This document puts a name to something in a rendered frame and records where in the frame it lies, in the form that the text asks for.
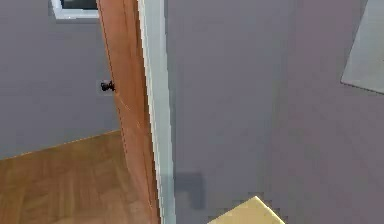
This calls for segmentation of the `brown wooden room door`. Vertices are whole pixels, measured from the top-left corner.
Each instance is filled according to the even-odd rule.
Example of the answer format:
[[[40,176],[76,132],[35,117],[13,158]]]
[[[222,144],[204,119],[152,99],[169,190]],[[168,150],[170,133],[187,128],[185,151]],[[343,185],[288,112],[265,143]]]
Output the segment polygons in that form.
[[[161,224],[138,2],[97,0],[97,7],[126,164],[145,224]]]

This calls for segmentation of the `white framed window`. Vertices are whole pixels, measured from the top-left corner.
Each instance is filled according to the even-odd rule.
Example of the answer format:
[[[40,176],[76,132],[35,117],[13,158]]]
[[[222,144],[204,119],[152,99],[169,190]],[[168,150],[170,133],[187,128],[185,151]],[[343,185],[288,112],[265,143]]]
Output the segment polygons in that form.
[[[98,19],[96,0],[49,0],[56,19]]]

